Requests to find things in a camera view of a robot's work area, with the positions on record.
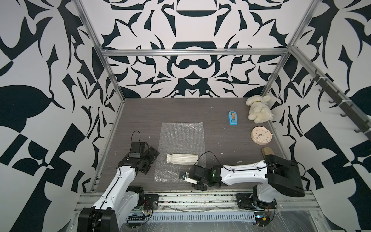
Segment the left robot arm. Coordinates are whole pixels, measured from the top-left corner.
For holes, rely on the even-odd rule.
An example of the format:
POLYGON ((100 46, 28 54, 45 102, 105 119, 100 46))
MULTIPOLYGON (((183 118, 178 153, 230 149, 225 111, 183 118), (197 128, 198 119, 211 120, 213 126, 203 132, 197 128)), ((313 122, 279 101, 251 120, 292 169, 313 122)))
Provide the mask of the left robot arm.
POLYGON ((130 152, 119 162, 117 172, 103 195, 91 207, 79 214, 78 232, 119 232, 128 222, 133 209, 139 207, 147 215, 139 216, 147 223, 156 200, 146 200, 143 187, 132 186, 139 172, 147 174, 159 156, 159 151, 147 143, 135 142, 130 152))

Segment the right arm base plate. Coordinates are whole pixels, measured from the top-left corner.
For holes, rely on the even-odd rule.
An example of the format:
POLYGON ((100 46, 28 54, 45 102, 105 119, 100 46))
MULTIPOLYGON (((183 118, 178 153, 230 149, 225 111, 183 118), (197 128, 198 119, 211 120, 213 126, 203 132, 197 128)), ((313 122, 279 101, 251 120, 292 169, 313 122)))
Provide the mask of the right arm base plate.
POLYGON ((259 200, 254 200, 253 193, 237 193, 236 202, 239 209, 251 211, 264 211, 268 209, 276 209, 277 202, 275 199, 271 203, 265 203, 259 200))

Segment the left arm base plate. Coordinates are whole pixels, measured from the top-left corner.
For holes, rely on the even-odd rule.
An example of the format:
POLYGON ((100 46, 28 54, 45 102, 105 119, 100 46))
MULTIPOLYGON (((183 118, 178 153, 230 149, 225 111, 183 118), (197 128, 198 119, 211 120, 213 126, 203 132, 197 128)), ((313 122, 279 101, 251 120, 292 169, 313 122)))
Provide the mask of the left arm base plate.
POLYGON ((151 211, 158 206, 158 194, 140 194, 137 208, 144 211, 151 211))

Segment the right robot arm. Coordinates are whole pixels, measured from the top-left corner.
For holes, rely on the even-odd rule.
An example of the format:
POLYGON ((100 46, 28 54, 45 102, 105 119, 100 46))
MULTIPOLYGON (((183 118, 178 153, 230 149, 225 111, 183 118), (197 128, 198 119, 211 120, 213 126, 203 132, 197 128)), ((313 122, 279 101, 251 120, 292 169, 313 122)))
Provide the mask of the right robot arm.
POLYGON ((279 194, 300 198, 305 196, 299 164, 276 155, 247 165, 215 165, 211 169, 192 165, 188 172, 179 175, 196 190, 208 187, 231 186, 240 183, 255 183, 252 201, 271 203, 279 194))

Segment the white ribbed ceramic vase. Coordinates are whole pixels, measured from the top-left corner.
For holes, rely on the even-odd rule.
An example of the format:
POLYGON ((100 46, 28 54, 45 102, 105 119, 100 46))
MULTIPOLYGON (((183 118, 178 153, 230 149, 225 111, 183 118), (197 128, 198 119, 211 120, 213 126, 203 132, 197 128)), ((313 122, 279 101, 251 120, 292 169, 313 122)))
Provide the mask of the white ribbed ceramic vase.
POLYGON ((166 162, 176 165, 194 165, 199 156, 195 154, 167 154, 166 162))

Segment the clear bubble wrap sheet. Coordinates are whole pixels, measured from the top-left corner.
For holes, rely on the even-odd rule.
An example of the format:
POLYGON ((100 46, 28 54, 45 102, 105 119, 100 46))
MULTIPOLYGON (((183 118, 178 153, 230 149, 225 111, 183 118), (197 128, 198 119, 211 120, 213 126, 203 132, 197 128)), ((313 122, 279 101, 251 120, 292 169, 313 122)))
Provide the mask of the clear bubble wrap sheet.
POLYGON ((156 159, 154 180, 165 183, 181 183, 180 173, 188 172, 196 162, 206 166, 203 123, 163 123, 159 139, 159 156, 156 159), (196 155, 191 164, 173 164, 167 162, 167 155, 188 154, 196 155))

